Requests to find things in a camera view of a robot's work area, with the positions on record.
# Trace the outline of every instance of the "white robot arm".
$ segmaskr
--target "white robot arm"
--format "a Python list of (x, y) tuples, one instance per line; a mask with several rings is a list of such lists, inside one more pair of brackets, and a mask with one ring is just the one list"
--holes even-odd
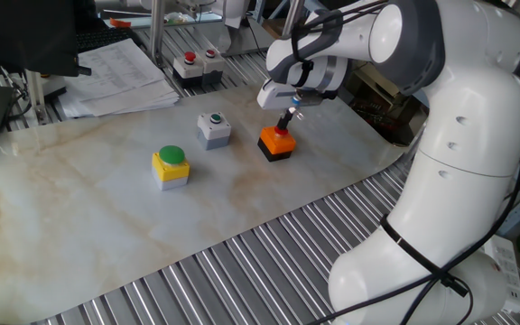
[[(429, 99), (429, 121), (401, 198), (382, 226), (332, 267), (329, 292), (337, 311), (431, 274), (415, 254), (440, 268), (480, 240), (497, 219), (520, 159), (520, 16), (474, 0), (384, 3), (362, 0), (313, 13), (307, 24), (324, 22), (315, 26), (320, 32), (270, 47), (271, 79), (258, 95), (265, 109), (289, 107), (292, 97), (300, 105), (318, 103), (314, 98), (340, 87), (348, 59), (357, 59), (372, 62), (405, 95), (422, 89)], [(450, 273), (474, 295), (468, 317), (461, 320), (469, 297), (437, 284), (411, 323), (471, 323), (503, 306), (505, 278), (486, 255), (473, 254)], [(397, 324), (421, 289), (338, 321)]]

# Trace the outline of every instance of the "stack of papers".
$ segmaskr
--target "stack of papers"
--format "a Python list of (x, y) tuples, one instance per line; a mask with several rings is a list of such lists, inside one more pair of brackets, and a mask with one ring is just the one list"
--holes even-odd
[(103, 116), (173, 106), (178, 94), (132, 40), (81, 53), (91, 76), (65, 78), (59, 97), (67, 117)]

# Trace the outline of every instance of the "computer monitor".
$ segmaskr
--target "computer monitor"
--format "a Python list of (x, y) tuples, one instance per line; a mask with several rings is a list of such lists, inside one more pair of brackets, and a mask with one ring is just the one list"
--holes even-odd
[(0, 63), (76, 77), (72, 0), (0, 0)]

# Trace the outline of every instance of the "green push button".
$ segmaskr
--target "green push button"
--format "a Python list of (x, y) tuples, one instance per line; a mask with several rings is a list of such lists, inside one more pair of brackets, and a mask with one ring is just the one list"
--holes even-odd
[(184, 151), (175, 145), (166, 145), (162, 149), (160, 149), (160, 159), (164, 163), (168, 164), (178, 164), (184, 161), (186, 155)]
[(212, 116), (209, 117), (209, 121), (213, 124), (218, 124), (222, 121), (222, 116), (220, 116), (220, 114), (212, 114)]

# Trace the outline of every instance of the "white table surface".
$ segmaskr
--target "white table surface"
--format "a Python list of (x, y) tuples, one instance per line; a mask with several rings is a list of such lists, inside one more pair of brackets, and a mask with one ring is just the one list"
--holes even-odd
[[(0, 322), (25, 323), (93, 299), (383, 170), (401, 154), (339, 99), (303, 109), (292, 157), (256, 143), (279, 112), (258, 87), (176, 107), (0, 134)], [(228, 147), (201, 149), (198, 114), (221, 111)], [(186, 186), (161, 192), (152, 153), (175, 144)]]

